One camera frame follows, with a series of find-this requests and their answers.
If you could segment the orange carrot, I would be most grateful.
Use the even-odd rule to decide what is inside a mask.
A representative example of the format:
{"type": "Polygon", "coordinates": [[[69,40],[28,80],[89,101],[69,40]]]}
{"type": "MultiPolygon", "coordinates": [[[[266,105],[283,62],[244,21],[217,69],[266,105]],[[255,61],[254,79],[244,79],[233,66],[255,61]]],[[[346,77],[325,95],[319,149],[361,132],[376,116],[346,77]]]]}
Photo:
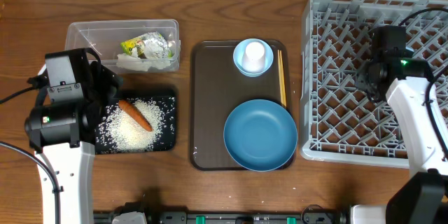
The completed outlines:
{"type": "Polygon", "coordinates": [[[145,129],[147,132],[153,131],[151,124],[147,121],[147,119],[135,105],[126,100],[120,100],[118,102],[118,106],[128,116],[130,116],[140,127],[145,129]]]}

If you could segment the white tissue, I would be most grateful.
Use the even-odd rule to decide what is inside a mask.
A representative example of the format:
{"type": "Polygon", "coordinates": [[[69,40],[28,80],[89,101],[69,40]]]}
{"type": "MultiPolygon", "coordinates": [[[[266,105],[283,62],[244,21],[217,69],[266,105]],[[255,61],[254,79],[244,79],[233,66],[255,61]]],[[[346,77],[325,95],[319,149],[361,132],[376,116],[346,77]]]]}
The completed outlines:
{"type": "Polygon", "coordinates": [[[149,71],[150,68],[158,70],[166,69],[171,66],[171,62],[168,59],[141,59],[127,54],[119,54],[116,65],[120,68],[132,71],[149,71]]]}

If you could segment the green yellow snack wrapper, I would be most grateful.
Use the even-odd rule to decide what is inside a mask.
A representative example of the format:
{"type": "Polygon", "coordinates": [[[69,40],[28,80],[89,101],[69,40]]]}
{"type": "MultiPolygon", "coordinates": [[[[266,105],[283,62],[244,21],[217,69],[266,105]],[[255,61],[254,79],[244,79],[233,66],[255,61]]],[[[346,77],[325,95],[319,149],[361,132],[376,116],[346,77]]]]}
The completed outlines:
{"type": "Polygon", "coordinates": [[[131,38],[127,41],[124,41],[120,44],[123,52],[133,57],[145,57],[144,56],[144,42],[143,35],[140,35],[135,38],[131,38]]]}

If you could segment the large blue plate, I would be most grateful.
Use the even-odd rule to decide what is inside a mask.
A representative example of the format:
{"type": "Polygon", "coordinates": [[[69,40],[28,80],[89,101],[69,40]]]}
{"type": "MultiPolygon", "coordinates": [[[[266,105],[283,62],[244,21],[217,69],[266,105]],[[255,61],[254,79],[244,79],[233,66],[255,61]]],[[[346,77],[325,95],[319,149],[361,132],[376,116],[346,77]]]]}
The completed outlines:
{"type": "Polygon", "coordinates": [[[278,103],[252,99],[229,114],[223,141],[230,157],[241,167],[270,172],[294,156],[298,129],[292,115],[278,103]]]}

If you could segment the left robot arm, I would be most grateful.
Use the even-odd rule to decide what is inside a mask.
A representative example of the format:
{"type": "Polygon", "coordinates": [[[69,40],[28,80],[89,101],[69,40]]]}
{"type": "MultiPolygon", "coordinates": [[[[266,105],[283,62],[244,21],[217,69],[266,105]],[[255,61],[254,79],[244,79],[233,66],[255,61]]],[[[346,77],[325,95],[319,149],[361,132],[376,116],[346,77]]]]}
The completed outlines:
{"type": "Polygon", "coordinates": [[[38,91],[24,123],[38,160],[44,223],[93,223],[96,127],[123,80],[92,48],[53,52],[30,78],[38,91]]]}

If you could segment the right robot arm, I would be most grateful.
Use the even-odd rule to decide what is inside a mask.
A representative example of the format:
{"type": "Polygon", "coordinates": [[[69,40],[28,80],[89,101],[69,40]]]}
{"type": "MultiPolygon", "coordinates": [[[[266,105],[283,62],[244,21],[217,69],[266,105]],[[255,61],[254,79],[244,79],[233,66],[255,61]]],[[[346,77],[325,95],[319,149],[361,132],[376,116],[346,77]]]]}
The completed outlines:
{"type": "Polygon", "coordinates": [[[447,124],[436,97],[433,74],[406,46],[406,29],[374,29],[372,59],[356,74],[356,87],[372,102],[386,102],[402,134],[409,181],[385,206],[356,205],[351,223],[446,223],[447,124]]]}

